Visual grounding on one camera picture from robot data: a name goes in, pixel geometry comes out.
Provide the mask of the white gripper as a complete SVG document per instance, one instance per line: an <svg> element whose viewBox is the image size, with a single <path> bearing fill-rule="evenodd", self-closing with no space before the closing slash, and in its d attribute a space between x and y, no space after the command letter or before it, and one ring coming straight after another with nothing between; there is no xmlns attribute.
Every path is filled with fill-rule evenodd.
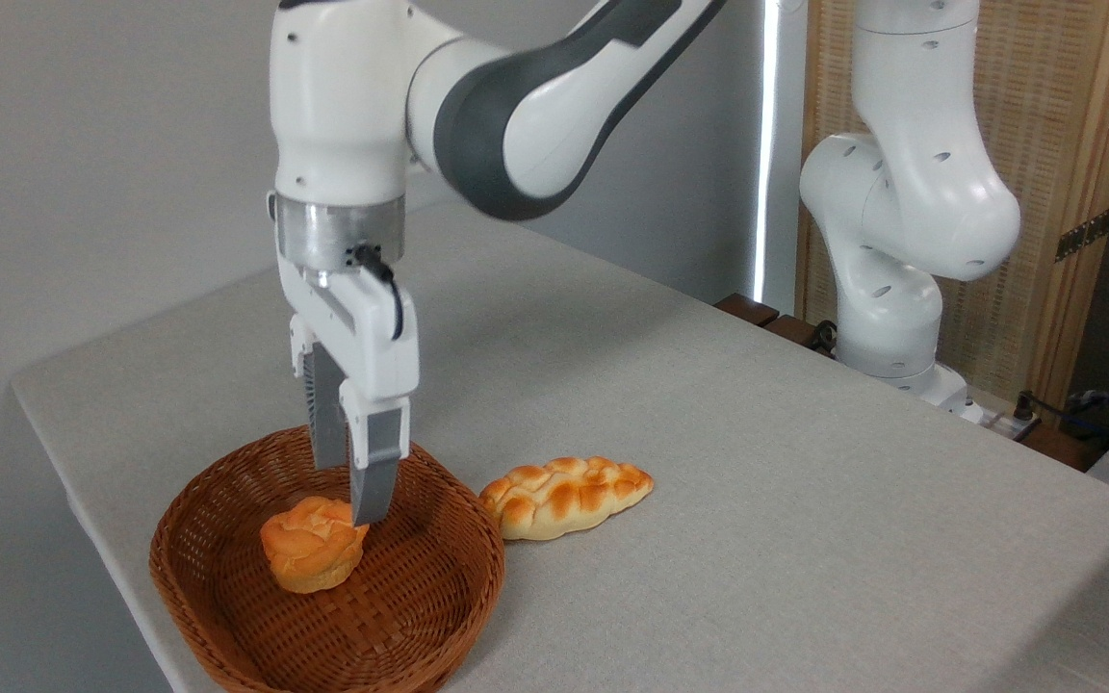
<svg viewBox="0 0 1109 693"><path fill-rule="evenodd" d="M381 522L410 452L420 371L413 297L401 289L396 310L391 284L369 271L321 273L276 258L314 466L336 468L350 455L352 523Z"/></svg>

